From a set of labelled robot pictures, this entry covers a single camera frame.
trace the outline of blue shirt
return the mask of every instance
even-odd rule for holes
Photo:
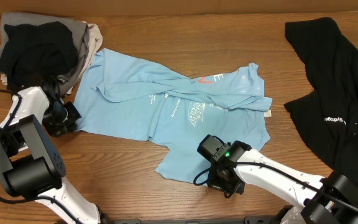
[[[78,129],[167,146],[170,152],[156,171],[192,182],[209,167],[196,151],[207,134],[259,150],[270,139],[264,111],[272,99],[264,97],[257,68],[250,63],[232,73],[190,79],[161,64],[103,49],[75,98],[82,115]]]

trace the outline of wooden tabletop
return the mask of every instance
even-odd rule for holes
[[[285,40],[284,24],[323,16],[335,19],[358,48],[358,12],[76,19],[99,25],[102,47],[161,63],[191,78],[258,64],[265,95],[273,98],[272,117],[265,119],[271,140],[262,153],[294,169],[327,176],[331,169],[305,146],[283,106],[312,91],[305,66]],[[74,100],[77,88],[66,101]],[[0,122],[10,107],[9,95],[0,93]],[[246,185],[243,195],[226,199],[217,190],[166,180],[154,169],[168,149],[151,142],[84,132],[52,140],[63,156],[70,182],[113,219],[243,218],[274,215],[287,204],[251,185]],[[1,186],[0,194],[7,197]],[[35,202],[0,203],[3,224],[56,220],[53,212]]]

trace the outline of black cable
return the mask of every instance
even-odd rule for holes
[[[261,162],[236,162],[236,163],[234,163],[234,165],[235,165],[235,166],[236,166],[236,165],[252,165],[252,166],[259,166],[259,167],[268,168],[268,169],[270,169],[270,170],[272,170],[272,171],[275,171],[275,172],[277,172],[277,173],[279,173],[279,174],[281,174],[281,175],[283,175],[283,176],[285,176],[285,177],[291,179],[292,181],[296,182],[297,184],[300,184],[300,185],[302,185],[302,186],[304,186],[304,187],[306,187],[306,188],[308,188],[308,189],[310,189],[310,190],[312,190],[312,191],[314,191],[314,192],[316,192],[316,193],[321,194],[323,197],[326,197],[326,198],[330,199],[330,200],[333,201],[333,202],[340,203],[341,205],[343,205],[343,206],[345,206],[345,207],[347,207],[347,208],[349,208],[349,209],[351,209],[351,210],[353,210],[353,211],[355,211],[355,212],[358,212],[358,208],[356,208],[355,206],[349,205],[348,203],[343,202],[343,201],[339,200],[338,198],[333,197],[333,196],[331,196],[331,195],[329,195],[329,194],[323,192],[322,190],[317,189],[316,187],[313,187],[312,185],[310,185],[310,184],[308,184],[308,183],[306,183],[306,182],[303,182],[303,181],[301,181],[301,180],[299,180],[299,179],[297,179],[297,178],[291,176],[290,174],[287,174],[286,172],[284,172],[284,171],[282,171],[282,170],[280,170],[280,169],[278,169],[278,168],[276,168],[276,167],[272,167],[272,166],[269,166],[269,165],[264,164],[264,163],[261,163]],[[223,168],[223,167],[228,167],[228,166],[231,166],[231,165],[227,165],[227,164],[226,164],[226,165],[218,166],[217,168],[218,168],[218,169],[221,169],[221,168]],[[201,175],[205,174],[205,173],[206,173],[207,171],[209,171],[210,169],[211,169],[211,168],[208,168],[208,169],[203,170],[202,172],[200,172],[200,173],[196,176],[196,178],[194,179],[193,183],[194,183],[196,186],[200,186],[200,185],[203,185],[203,184],[207,183],[209,179],[207,179],[206,181],[204,181],[204,182],[202,182],[202,183],[198,183],[198,184],[196,183],[196,181],[197,181],[197,179],[198,179]]]
[[[19,110],[19,107],[22,103],[22,97],[17,94],[17,93],[13,93],[11,91],[4,91],[4,90],[0,90],[0,92],[4,92],[4,93],[12,93],[13,95],[16,95],[18,97],[18,101],[17,104],[15,106],[15,108],[13,109],[12,113],[9,115],[9,119],[6,121],[6,123],[4,124],[4,126],[2,127],[2,129],[0,130],[0,141],[2,136],[4,135],[6,129],[8,128],[8,126],[10,125],[10,123],[12,122],[12,120],[14,119],[17,111]],[[51,203],[55,203],[60,209],[62,209],[72,220],[75,221],[75,223],[77,224],[81,224],[81,222],[74,217],[74,215],[72,215],[67,208],[65,208],[59,201],[57,201],[55,198],[51,198],[51,197],[46,197],[46,196],[38,196],[36,198],[34,198],[33,200],[30,199],[22,199],[22,200],[8,200],[8,199],[4,199],[0,196],[0,202],[2,203],[7,203],[7,204],[18,204],[18,203],[26,203],[26,202],[32,202],[34,200],[49,200]]]

